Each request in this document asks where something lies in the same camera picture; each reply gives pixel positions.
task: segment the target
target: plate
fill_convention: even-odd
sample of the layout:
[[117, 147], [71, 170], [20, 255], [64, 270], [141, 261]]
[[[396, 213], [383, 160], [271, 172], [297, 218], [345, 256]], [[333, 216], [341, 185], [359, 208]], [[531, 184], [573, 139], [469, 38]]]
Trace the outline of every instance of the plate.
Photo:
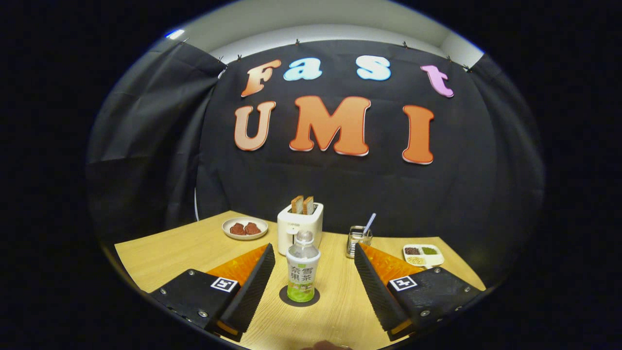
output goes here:
[[[229, 231], [231, 227], [237, 223], [240, 223], [243, 226], [246, 226], [248, 225], [249, 222], [254, 222], [255, 225], [257, 225], [257, 228], [261, 230], [261, 232], [256, 235], [240, 236], [240, 235], [234, 235]], [[234, 217], [233, 219], [229, 219], [223, 223], [223, 232], [225, 233], [225, 235], [231, 237], [232, 239], [237, 239], [237, 240], [258, 239], [262, 237], [263, 235], [265, 235], [267, 231], [268, 231], [268, 224], [261, 219], [257, 219], [256, 217], [248, 217], [248, 216]]]
[[[419, 251], [419, 254], [407, 254], [406, 248], [416, 248]], [[423, 248], [434, 249], [437, 253], [426, 254]], [[404, 246], [404, 248], [402, 248], [402, 252], [404, 253], [404, 260], [406, 260], [407, 263], [414, 265], [414, 266], [432, 268], [433, 266], [439, 266], [443, 262], [445, 262], [445, 257], [443, 257], [443, 253], [440, 251], [440, 249], [437, 246], [432, 245], [432, 244], [407, 244]], [[408, 261], [409, 257], [410, 258], [419, 257], [423, 259], [423, 261], [422, 263], [412, 263]]]

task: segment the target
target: white wall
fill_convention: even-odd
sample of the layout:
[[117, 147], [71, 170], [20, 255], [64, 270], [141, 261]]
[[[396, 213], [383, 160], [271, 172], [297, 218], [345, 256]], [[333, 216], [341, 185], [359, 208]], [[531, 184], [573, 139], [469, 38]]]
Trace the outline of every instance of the white wall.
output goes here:
[[[190, 36], [187, 41], [189, 44], [192, 44], [191, 39], [192, 36]], [[296, 42], [296, 39], [300, 40], [301, 43], [320, 40], [356, 39], [388, 42], [397, 45], [402, 45], [402, 42], [406, 41], [409, 47], [430, 52], [431, 54], [441, 57], [447, 56], [447, 54], [438, 47], [413, 37], [380, 29], [348, 24], [316, 24], [278, 29], [276, 31], [270, 31], [232, 42], [209, 53], [216, 58], [223, 56], [222, 61], [224, 63], [229, 63], [236, 60], [238, 55], [245, 57], [273, 47], [291, 45]]]
[[378, 29], [436, 47], [449, 33], [442, 24], [388, 0], [242, 0], [189, 21], [182, 29], [189, 44], [211, 52], [257, 34], [314, 24]]
[[484, 54], [477, 46], [454, 32], [449, 33], [441, 44], [440, 50], [446, 52], [452, 61], [467, 67], [472, 67]]
[[225, 63], [301, 42], [355, 39], [451, 56], [471, 67], [482, 51], [417, 11], [388, 0], [241, 0], [179, 26], [186, 41]]

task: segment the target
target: toaster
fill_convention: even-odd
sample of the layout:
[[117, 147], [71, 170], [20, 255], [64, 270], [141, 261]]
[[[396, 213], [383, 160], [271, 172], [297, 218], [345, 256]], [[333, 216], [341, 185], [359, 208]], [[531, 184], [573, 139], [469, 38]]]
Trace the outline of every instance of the toaster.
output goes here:
[[313, 245], [320, 247], [322, 241], [322, 220], [324, 219], [324, 205], [313, 204], [313, 214], [294, 214], [292, 205], [288, 205], [277, 216], [277, 248], [281, 255], [285, 255], [289, 247], [294, 244], [294, 236], [298, 231], [311, 231]]

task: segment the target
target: black coaster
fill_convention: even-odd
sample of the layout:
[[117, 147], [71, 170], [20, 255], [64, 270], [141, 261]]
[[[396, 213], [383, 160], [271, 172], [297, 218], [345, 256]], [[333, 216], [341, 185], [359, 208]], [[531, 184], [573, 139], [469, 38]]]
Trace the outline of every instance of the black coaster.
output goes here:
[[302, 307], [302, 306], [310, 306], [310, 305], [317, 303], [317, 301], [320, 299], [320, 292], [317, 290], [317, 288], [315, 288], [313, 299], [307, 301], [306, 303], [296, 303], [294, 300], [291, 300], [290, 298], [288, 298], [287, 297], [287, 286], [281, 288], [279, 292], [279, 296], [281, 300], [287, 305]]

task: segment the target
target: green tea drink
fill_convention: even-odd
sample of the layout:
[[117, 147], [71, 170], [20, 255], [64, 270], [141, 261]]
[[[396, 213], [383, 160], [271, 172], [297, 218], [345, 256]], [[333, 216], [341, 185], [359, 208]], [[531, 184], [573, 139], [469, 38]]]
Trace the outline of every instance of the green tea drink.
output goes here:
[[313, 299], [315, 295], [313, 281], [320, 255], [320, 251], [313, 246], [313, 233], [299, 231], [294, 237], [294, 245], [285, 253], [289, 274], [288, 298], [297, 303]]

